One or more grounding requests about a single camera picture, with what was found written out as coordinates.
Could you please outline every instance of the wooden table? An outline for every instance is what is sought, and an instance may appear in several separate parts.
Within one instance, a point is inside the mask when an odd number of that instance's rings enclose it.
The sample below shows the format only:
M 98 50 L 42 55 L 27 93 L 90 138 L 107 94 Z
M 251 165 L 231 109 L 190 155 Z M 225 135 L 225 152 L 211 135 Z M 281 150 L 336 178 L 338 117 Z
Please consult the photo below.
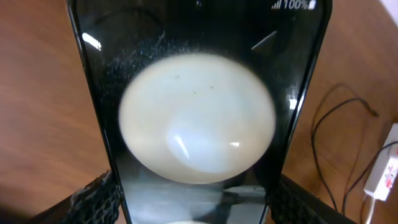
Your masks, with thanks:
M 0 0 L 0 218 L 31 217 L 109 169 L 65 0 Z M 357 103 L 328 118 L 317 137 L 320 165 L 341 207 L 398 116 L 398 28 L 377 0 L 336 0 L 283 173 L 331 205 L 310 148 L 322 96 L 345 83 L 381 114 Z M 349 98 L 337 89 L 321 110 Z M 363 183 L 347 216 L 359 221 Z M 378 202 L 375 223 L 394 223 L 398 191 Z

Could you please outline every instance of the egg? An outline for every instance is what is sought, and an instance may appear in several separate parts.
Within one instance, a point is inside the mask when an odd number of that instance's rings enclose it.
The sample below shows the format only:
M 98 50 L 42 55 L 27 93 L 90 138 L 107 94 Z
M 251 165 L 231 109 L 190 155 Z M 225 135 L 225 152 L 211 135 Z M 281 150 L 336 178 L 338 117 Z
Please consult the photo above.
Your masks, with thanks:
M 127 86 L 119 127 L 156 174 L 187 184 L 232 178 L 256 163 L 275 131 L 265 85 L 238 62 L 211 54 L 164 58 Z

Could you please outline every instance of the battery icon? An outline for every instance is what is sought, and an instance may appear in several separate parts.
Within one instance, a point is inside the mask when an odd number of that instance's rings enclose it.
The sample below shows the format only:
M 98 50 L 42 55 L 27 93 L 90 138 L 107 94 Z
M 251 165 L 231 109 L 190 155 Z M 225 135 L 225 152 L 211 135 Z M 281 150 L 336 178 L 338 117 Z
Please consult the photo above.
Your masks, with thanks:
M 308 4 L 308 9 L 309 10 L 315 9 L 316 5 L 317 5 L 317 0 L 311 0 L 310 3 Z

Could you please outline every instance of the cord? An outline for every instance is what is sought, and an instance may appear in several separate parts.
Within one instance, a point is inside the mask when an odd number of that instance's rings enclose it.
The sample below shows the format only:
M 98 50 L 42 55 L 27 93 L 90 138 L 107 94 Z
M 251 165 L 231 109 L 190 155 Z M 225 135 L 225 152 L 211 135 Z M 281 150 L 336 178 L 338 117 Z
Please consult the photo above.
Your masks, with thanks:
M 359 183 L 359 181 L 365 176 L 365 174 L 367 173 L 367 171 L 371 168 L 372 164 L 374 163 L 374 161 L 376 161 L 378 155 L 380 154 L 381 151 L 387 149 L 388 147 L 398 144 L 398 141 L 393 141 L 389 144 L 386 144 L 385 146 L 383 146 L 377 153 L 376 155 L 374 155 L 374 157 L 372 158 L 372 160 L 370 161 L 370 163 L 366 166 L 365 170 L 363 170 L 362 174 L 358 177 L 358 179 L 355 180 L 355 182 L 352 184 L 352 186 L 347 190 L 347 193 L 344 194 L 344 198 L 343 198 L 343 207 L 341 209 L 341 211 L 343 212 L 343 214 L 345 215 L 346 213 L 346 204 L 347 204 L 347 196 L 348 194 L 354 189 L 354 187 Z
M 321 117 L 321 119 L 319 119 L 318 123 L 315 125 L 315 128 L 314 128 L 313 132 L 311 133 L 312 152 L 313 152 L 313 157 L 314 157 L 314 160 L 315 160 L 315 165 L 316 165 L 316 167 L 317 167 L 318 175 L 319 175 L 319 178 L 321 179 L 323 185 L 325 186 L 326 190 L 328 191 L 329 196 L 330 196 L 330 198 L 331 198 L 331 201 L 332 201 L 332 203 L 333 203 L 333 206 L 334 206 L 334 208 L 335 208 L 335 210 L 336 210 L 337 212 L 338 212 L 338 209 L 337 209 L 337 205 L 336 205 L 336 202 L 335 202 L 335 198 L 333 197 L 333 194 L 332 194 L 331 190 L 329 189 L 329 186 L 328 186 L 328 184 L 326 183 L 325 178 L 323 177 L 323 174 L 322 174 L 322 170 L 321 170 L 321 168 L 320 168 L 320 166 L 319 166 L 318 155 L 317 155 L 317 149 L 316 149 L 316 147 L 315 147 L 315 136 L 316 136 L 316 134 L 317 134 L 318 128 L 319 128 L 319 126 L 321 125 L 321 123 L 322 123 L 332 112 L 334 112 L 334 111 L 337 110 L 338 108 L 342 107 L 343 105 L 345 105 L 345 104 L 347 104 L 347 103 L 354 102 L 354 101 L 359 101 L 359 102 L 361 102 L 362 105 L 370 112 L 370 114 L 371 114 L 372 116 L 375 116 L 375 117 L 378 117 L 378 116 L 379 116 L 378 113 L 377 113 L 376 111 L 374 111 L 374 110 L 369 106 L 369 104 L 368 104 L 368 102 L 366 102 L 366 100 L 364 100 L 364 99 L 362 99 L 362 98 L 360 98 L 360 97 L 356 97 L 356 98 L 348 99 L 348 100 L 346 100 L 346 101 L 344 101 L 344 102 L 339 103 L 339 104 L 336 105 L 334 108 L 332 108 L 329 112 L 327 112 L 325 115 L 323 115 L 323 116 Z
M 371 207 L 369 209 L 368 218 L 366 219 L 366 224 L 371 224 L 375 204 L 376 204 L 376 199 L 372 197 Z

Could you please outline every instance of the black cable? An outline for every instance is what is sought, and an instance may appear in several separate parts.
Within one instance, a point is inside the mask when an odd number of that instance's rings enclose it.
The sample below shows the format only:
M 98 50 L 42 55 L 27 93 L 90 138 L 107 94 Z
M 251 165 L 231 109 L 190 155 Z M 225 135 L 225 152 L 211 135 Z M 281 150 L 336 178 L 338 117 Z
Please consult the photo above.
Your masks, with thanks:
M 341 208 L 341 211 L 343 212 L 343 214 L 345 215 L 346 213 L 346 204 L 347 204 L 347 196 L 348 194 L 354 189 L 354 187 L 359 183 L 359 181 L 365 176 L 366 172 L 369 170 L 369 168 L 372 166 L 372 164 L 374 163 L 374 161 L 376 161 L 378 155 L 380 154 L 381 151 L 387 149 L 388 147 L 394 145 L 394 144 L 398 144 L 398 141 L 393 141 L 392 143 L 386 144 L 385 146 L 383 146 L 377 153 L 376 155 L 374 155 L 373 159 L 370 161 L 370 163 L 368 164 L 368 166 L 366 166 L 365 170 L 362 172 L 362 174 L 358 177 L 358 179 L 355 180 L 355 182 L 352 184 L 352 186 L 347 190 L 347 192 L 344 194 L 344 198 L 343 198 L 343 207 Z
M 345 104 L 347 104 L 347 103 L 351 103 L 351 102 L 353 102 L 353 101 L 359 101 L 359 102 L 361 102 L 361 103 L 364 105 L 364 107 L 372 114 L 372 116 L 375 116 L 375 117 L 378 117 L 378 116 L 379 116 L 378 113 L 377 113 L 376 111 L 374 111 L 374 110 L 369 106 L 369 104 L 368 104 L 368 102 L 366 102 L 366 100 L 364 100 L 364 99 L 362 99 L 362 98 L 360 98 L 360 97 L 356 97 L 356 98 L 348 99 L 348 100 L 346 100 L 346 101 L 344 101 L 344 102 L 339 103 L 339 104 L 336 105 L 334 108 L 332 108 L 329 112 L 327 112 L 325 115 L 323 115 L 323 116 L 321 117 L 321 119 L 319 119 L 318 123 L 315 125 L 315 128 L 314 128 L 313 132 L 311 133 L 312 152 L 313 152 L 313 158 L 314 158 L 314 160 L 315 160 L 315 165 L 316 165 L 316 167 L 317 167 L 318 175 L 319 175 L 319 178 L 321 179 L 323 185 L 325 186 L 326 190 L 328 191 L 329 196 L 330 196 L 330 198 L 331 198 L 331 201 L 333 202 L 333 206 L 334 206 L 334 208 L 335 208 L 335 210 L 336 210 L 337 212 L 338 212 L 338 209 L 337 209 L 337 205 L 336 205 L 336 202 L 335 202 L 335 198 L 333 197 L 333 194 L 332 194 L 331 190 L 329 189 L 329 186 L 327 185 L 327 183 L 326 183 L 326 181 L 325 181 L 325 178 L 323 177 L 321 168 L 320 168 L 320 166 L 319 166 L 318 155 L 317 155 L 317 149 L 316 149 L 316 147 L 315 147 L 315 135 L 316 135 L 316 133 L 317 133 L 317 131 L 318 131 L 319 125 L 321 125 L 322 121 L 325 120 L 325 118 L 326 118 L 327 116 L 329 116 L 332 112 L 334 112 L 335 110 L 337 110 L 337 109 L 340 108 L 341 106 L 343 106 L 343 105 L 345 105 Z

